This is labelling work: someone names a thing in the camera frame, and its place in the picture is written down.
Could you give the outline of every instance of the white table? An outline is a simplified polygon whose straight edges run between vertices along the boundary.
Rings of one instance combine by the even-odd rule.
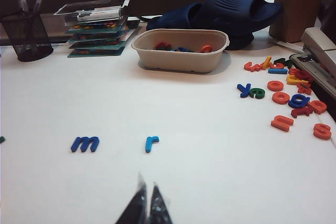
[[[223,53],[209,74],[145,70],[130,45],[119,57],[72,59],[56,47],[28,63],[3,48],[2,223],[114,223],[141,173],[148,199],[156,182],[174,223],[334,224],[336,149],[312,128],[334,133],[336,124],[326,112],[299,116],[288,133],[270,126],[291,117],[267,89],[286,76],[243,65],[291,52],[265,34]],[[240,98],[236,86],[248,82],[266,96]],[[160,142],[146,154],[154,135]],[[77,136],[98,136],[97,151],[72,153]]]

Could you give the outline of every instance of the black mesh pencil holder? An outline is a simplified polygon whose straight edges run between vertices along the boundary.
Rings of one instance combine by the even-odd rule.
[[[52,53],[50,40],[39,14],[14,12],[0,17],[19,61],[34,61]]]

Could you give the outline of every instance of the plastic container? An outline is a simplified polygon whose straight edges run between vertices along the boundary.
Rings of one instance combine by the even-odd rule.
[[[15,12],[0,17],[17,59],[27,62],[50,55],[53,48],[39,14]]]
[[[172,48],[183,47],[194,52],[155,50],[161,42]],[[204,45],[213,51],[201,53]],[[218,65],[223,50],[229,45],[226,33],[216,30],[154,29],[139,35],[133,42],[147,68],[208,73]]]

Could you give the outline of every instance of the dark blue shoe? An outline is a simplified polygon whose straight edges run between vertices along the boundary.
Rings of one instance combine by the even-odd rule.
[[[212,29],[225,32],[230,45],[227,50],[246,47],[254,39],[253,32],[271,25],[281,14],[278,3],[264,0],[206,0],[167,12],[153,18],[147,30],[157,28]]]
[[[221,30],[229,36],[245,36],[272,24],[281,11],[280,4],[265,0],[206,0],[191,25]]]

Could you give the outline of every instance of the stapler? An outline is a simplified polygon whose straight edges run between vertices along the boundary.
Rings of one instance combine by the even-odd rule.
[[[301,40],[304,53],[290,59],[336,100],[336,45],[317,27],[307,28]]]

